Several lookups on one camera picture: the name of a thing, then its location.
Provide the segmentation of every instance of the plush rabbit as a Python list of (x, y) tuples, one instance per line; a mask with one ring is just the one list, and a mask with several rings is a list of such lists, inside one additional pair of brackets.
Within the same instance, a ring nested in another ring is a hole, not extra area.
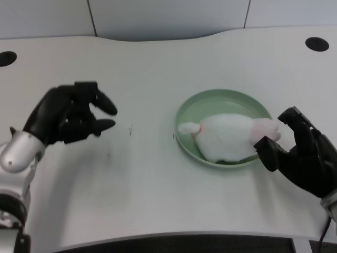
[(281, 134), (270, 119), (251, 119), (240, 114), (217, 114), (200, 124), (182, 123), (181, 134), (192, 134), (200, 151), (209, 162), (237, 162), (256, 154), (253, 147), (265, 135), (277, 141)]

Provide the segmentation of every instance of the black hole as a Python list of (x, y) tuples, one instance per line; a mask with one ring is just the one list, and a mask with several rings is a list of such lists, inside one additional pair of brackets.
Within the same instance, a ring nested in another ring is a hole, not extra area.
[(11, 65), (16, 60), (16, 53), (7, 51), (0, 53), (0, 67)]
[(322, 38), (317, 38), (317, 37), (308, 38), (305, 41), (305, 44), (308, 48), (310, 48), (313, 51), (317, 51), (317, 52), (323, 52), (329, 49), (328, 42)]

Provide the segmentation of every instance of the green plate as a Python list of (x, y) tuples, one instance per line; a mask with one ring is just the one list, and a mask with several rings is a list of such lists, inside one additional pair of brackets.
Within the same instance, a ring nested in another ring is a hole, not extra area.
[(198, 93), (187, 99), (179, 108), (174, 121), (174, 133), (182, 148), (198, 161), (220, 168), (237, 168), (248, 165), (257, 156), (248, 157), (239, 162), (208, 162), (190, 134), (180, 134), (177, 126), (185, 122), (199, 123), (203, 118), (219, 113), (237, 113), (251, 118), (269, 118), (270, 114), (264, 106), (252, 97), (238, 91), (210, 90)]

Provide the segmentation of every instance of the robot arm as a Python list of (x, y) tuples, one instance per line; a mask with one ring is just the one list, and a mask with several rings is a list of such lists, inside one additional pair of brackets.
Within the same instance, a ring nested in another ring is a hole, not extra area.
[(293, 131), (296, 146), (286, 152), (268, 137), (254, 147), (269, 171), (279, 170), (298, 187), (322, 198), (321, 206), (337, 221), (337, 150), (296, 108), (278, 118)]
[(0, 251), (29, 252), (24, 234), (30, 192), (38, 162), (48, 145), (99, 137), (113, 127), (110, 119), (97, 120), (89, 104), (109, 115), (117, 109), (96, 82), (75, 82), (49, 90), (29, 116), (22, 131), (11, 128), (12, 139), (0, 146)]

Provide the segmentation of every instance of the table surface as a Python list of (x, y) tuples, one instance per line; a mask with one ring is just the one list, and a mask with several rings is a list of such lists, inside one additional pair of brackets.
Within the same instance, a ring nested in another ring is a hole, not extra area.
[[(321, 37), (330, 48), (305, 46)], [(212, 169), (173, 138), (179, 106), (209, 89), (259, 100), (276, 118), (296, 105), (337, 143), (337, 27), (233, 30), (182, 41), (119, 42), (95, 37), (0, 41), (17, 60), (0, 68), (0, 139), (22, 128), (53, 86), (98, 81), (118, 107), (101, 138), (49, 147), (31, 186), (26, 231), (32, 252), (159, 233), (230, 233), (318, 239), (320, 200), (260, 162)], [(98, 118), (104, 113), (93, 109)], [(279, 143), (294, 145), (281, 125)], [(326, 236), (337, 242), (335, 223)]]

